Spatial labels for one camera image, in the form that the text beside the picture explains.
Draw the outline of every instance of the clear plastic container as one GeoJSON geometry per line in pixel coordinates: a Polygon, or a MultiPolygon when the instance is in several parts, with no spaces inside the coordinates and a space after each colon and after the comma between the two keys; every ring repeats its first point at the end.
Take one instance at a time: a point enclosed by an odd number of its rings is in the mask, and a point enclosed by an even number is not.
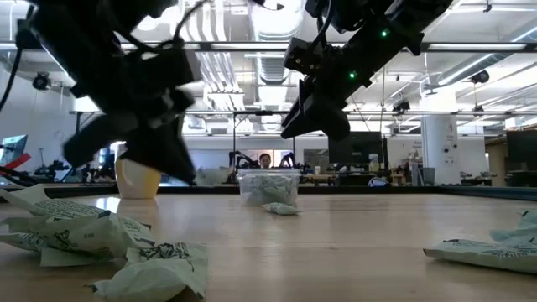
{"type": "Polygon", "coordinates": [[[297,169],[240,169],[238,182],[246,206],[278,202],[296,207],[300,182],[297,169]]]}

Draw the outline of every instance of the table surface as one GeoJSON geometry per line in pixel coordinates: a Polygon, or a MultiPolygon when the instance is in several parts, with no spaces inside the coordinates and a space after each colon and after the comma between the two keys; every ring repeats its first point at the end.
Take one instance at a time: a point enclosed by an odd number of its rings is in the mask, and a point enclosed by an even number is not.
{"type": "MultiPolygon", "coordinates": [[[[208,301],[536,301],[537,277],[427,258],[444,239],[487,240],[537,203],[454,195],[302,195],[300,216],[241,207],[235,195],[77,199],[154,226],[166,242],[209,247],[208,301]]],[[[0,204],[0,219],[27,215],[0,204]]],[[[114,264],[40,268],[0,244],[2,301],[97,301],[83,284],[114,264]]]]}

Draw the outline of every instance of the white column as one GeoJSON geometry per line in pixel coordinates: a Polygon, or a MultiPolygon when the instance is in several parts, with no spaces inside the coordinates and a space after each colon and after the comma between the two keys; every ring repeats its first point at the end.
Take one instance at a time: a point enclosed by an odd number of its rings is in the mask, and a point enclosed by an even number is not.
{"type": "MultiPolygon", "coordinates": [[[[424,111],[456,111],[455,92],[438,91],[423,95],[420,109],[424,111]]],[[[435,182],[441,185],[461,183],[456,116],[430,115],[422,118],[424,167],[435,168],[435,182]]]]}

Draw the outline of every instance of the red object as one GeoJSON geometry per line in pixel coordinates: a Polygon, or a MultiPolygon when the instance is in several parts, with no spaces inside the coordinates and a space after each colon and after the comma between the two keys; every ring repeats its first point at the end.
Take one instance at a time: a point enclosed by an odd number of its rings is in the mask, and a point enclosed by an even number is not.
{"type": "Polygon", "coordinates": [[[16,169],[17,167],[20,167],[21,165],[23,165],[24,163],[29,161],[31,158],[32,157],[29,156],[28,154],[23,154],[18,159],[15,159],[11,163],[6,164],[3,167],[6,168],[6,169],[16,169]]]}

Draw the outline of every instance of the computer monitor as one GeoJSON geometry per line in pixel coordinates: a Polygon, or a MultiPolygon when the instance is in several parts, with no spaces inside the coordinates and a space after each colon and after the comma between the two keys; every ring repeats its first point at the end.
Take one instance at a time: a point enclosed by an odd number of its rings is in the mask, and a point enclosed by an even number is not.
{"type": "Polygon", "coordinates": [[[367,164],[375,157],[383,162],[383,144],[380,132],[351,132],[342,141],[328,139],[330,164],[367,164]]]}
{"type": "Polygon", "coordinates": [[[28,135],[18,135],[15,137],[4,138],[0,149],[0,166],[5,166],[18,159],[24,154],[28,135]]]}

